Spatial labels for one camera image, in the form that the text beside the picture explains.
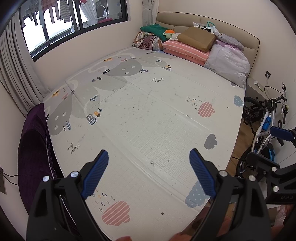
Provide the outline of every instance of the blue water bottle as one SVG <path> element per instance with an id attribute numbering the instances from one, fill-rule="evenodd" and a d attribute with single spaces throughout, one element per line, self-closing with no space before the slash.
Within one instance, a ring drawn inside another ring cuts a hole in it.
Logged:
<path id="1" fill-rule="evenodd" d="M 271 118 L 267 117 L 264 124 L 263 124 L 263 126 L 262 126 L 262 130 L 267 131 L 270 123 L 271 123 Z"/>

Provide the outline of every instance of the stuffed toy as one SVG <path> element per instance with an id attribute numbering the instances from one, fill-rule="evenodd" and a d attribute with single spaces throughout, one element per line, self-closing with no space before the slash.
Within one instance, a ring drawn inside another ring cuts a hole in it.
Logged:
<path id="1" fill-rule="evenodd" d="M 172 34 L 170 40 L 172 40 L 172 41 L 178 41 L 178 38 L 177 38 L 178 35 L 179 34 Z"/>
<path id="2" fill-rule="evenodd" d="M 166 30 L 166 31 L 164 32 L 163 35 L 165 35 L 165 37 L 166 37 L 167 39 L 170 39 L 174 33 L 175 33 L 175 31 L 168 29 L 168 30 Z"/>

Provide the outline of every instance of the beige headboard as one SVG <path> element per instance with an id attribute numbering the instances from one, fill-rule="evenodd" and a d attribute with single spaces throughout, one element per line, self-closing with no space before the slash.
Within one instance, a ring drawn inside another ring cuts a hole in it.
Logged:
<path id="1" fill-rule="evenodd" d="M 174 30 L 176 33 L 182 33 L 187 28 L 193 26 L 193 22 L 207 24 L 210 21 L 215 24 L 220 33 L 236 38 L 244 46 L 244 55 L 251 65 L 254 65 L 260 41 L 254 35 L 248 33 L 241 28 L 214 18 L 208 18 L 200 15 L 181 13 L 181 12 L 159 12 L 157 14 L 156 23 Z"/>

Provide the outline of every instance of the green blanket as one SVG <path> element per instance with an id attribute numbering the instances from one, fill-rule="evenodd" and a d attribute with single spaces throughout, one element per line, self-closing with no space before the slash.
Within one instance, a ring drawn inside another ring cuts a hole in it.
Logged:
<path id="1" fill-rule="evenodd" d="M 163 42 L 168 40 L 165 37 L 165 35 L 163 35 L 166 30 L 168 30 L 168 28 L 164 28 L 164 27 L 160 26 L 159 24 L 141 27 L 141 31 L 153 33 L 155 36 L 159 37 Z"/>

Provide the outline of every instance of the metal bolt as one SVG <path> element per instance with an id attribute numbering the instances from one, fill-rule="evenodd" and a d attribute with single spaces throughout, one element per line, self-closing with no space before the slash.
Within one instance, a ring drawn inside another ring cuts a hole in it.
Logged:
<path id="1" fill-rule="evenodd" d="M 219 171 L 219 174 L 220 174 L 220 176 L 222 176 L 222 177 L 226 177 L 228 174 L 227 174 L 227 171 L 224 171 L 224 170 L 221 170 L 221 171 Z"/>
<path id="2" fill-rule="evenodd" d="M 79 175 L 79 172 L 77 172 L 77 171 L 73 171 L 70 174 L 71 177 L 78 177 L 78 175 Z"/>
<path id="3" fill-rule="evenodd" d="M 49 180 L 49 176 L 44 176 L 43 178 L 42 178 L 42 181 L 44 181 L 44 182 L 47 182 Z"/>
<path id="4" fill-rule="evenodd" d="M 274 186 L 273 191 L 274 192 L 278 192 L 279 191 L 279 187 L 278 186 Z"/>
<path id="5" fill-rule="evenodd" d="M 255 178 L 253 175 L 250 175 L 250 176 L 249 176 L 249 180 L 250 180 L 251 182 L 254 182 L 254 181 L 256 180 L 256 178 Z"/>

